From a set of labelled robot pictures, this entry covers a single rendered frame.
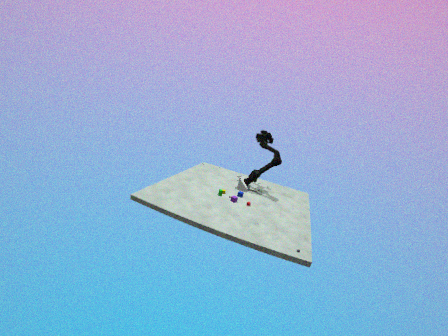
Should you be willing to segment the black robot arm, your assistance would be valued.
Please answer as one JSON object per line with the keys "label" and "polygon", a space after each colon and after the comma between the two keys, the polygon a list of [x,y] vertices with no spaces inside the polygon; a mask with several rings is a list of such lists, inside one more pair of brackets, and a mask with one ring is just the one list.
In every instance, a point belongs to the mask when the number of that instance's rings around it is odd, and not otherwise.
{"label": "black robot arm", "polygon": [[[280,152],[276,149],[274,149],[273,147],[267,145],[268,143],[268,139],[272,139],[272,135],[270,133],[268,133],[267,131],[260,131],[260,134],[262,136],[259,137],[259,139],[257,139],[258,143],[260,142],[260,146],[262,146],[264,149],[267,149],[271,152],[274,153],[274,158],[271,160],[270,163],[268,163],[266,166],[262,167],[259,170],[254,170],[251,172],[251,174],[249,175],[249,178],[245,178],[244,182],[246,183],[246,185],[248,186],[250,183],[252,182],[257,182],[257,179],[261,176],[261,174],[263,174],[264,172],[266,172],[268,169],[272,168],[273,166],[278,166],[282,163],[281,160],[281,156],[280,156]],[[264,142],[265,141],[265,142]]]}

